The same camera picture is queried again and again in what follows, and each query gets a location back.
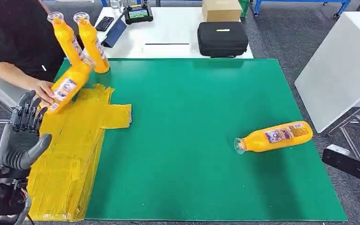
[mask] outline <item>person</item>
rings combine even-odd
[[[0,78],[35,90],[46,106],[53,102],[52,81],[65,57],[48,13],[41,0],[0,0]]]

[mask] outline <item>green table surface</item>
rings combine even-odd
[[[111,104],[132,104],[133,122],[105,132],[86,219],[346,221],[312,141],[233,148],[236,137],[303,120],[277,60],[110,65],[86,86],[115,88]]]

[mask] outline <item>orange juice bottle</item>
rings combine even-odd
[[[76,13],[74,21],[78,24],[79,36],[81,36],[83,45],[95,63],[94,71],[96,73],[107,72],[110,69],[110,64],[104,54],[103,47],[97,39],[97,30],[89,22],[89,15],[83,12]]]
[[[75,65],[81,62],[82,48],[74,36],[74,31],[64,22],[63,14],[60,12],[49,13],[47,20],[52,23],[54,34],[70,63]]]
[[[234,147],[237,153],[245,151],[263,152],[308,142],[313,130],[308,123],[297,121],[262,130],[257,130],[244,138],[236,138]]]
[[[60,111],[86,84],[92,69],[93,63],[87,57],[72,65],[52,86],[54,103],[47,109],[46,113]]]

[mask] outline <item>black t-shirt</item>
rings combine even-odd
[[[65,55],[46,17],[38,0],[0,0],[0,62],[52,81]]]

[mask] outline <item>gray carpet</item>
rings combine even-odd
[[[353,1],[348,11],[353,11],[359,4]],[[101,4],[96,1],[90,2],[46,2],[51,11],[61,11],[65,15],[67,23],[77,32],[75,23],[72,22],[72,15],[78,11],[86,11],[90,14],[90,20],[94,23],[101,10]],[[184,1],[162,1],[163,7],[198,7],[200,2]],[[338,10],[340,4],[328,3],[323,6],[321,3],[286,3],[286,2],[264,2],[260,7],[260,15],[253,17],[251,9],[242,22],[249,37],[253,55],[256,58],[276,58],[279,60],[282,70],[293,95],[299,105],[304,119],[311,124],[308,113],[301,101],[294,86],[294,81],[300,74],[310,57],[314,54],[320,43],[326,37],[335,21],[333,14]],[[360,149],[360,128],[357,126],[348,127],[352,138]],[[324,147],[329,144],[349,148],[347,142],[339,131],[333,136],[322,136],[315,134],[314,143],[322,153]],[[342,173],[336,169],[325,166],[337,195],[348,216],[349,222],[345,225],[360,225],[360,180]],[[39,224],[67,224],[67,222],[39,222]],[[121,225],[205,225],[205,224],[240,224],[240,225],[321,225],[317,222],[250,222],[250,223],[191,223],[191,222],[109,222],[109,221],[83,221],[77,224],[121,224]]]

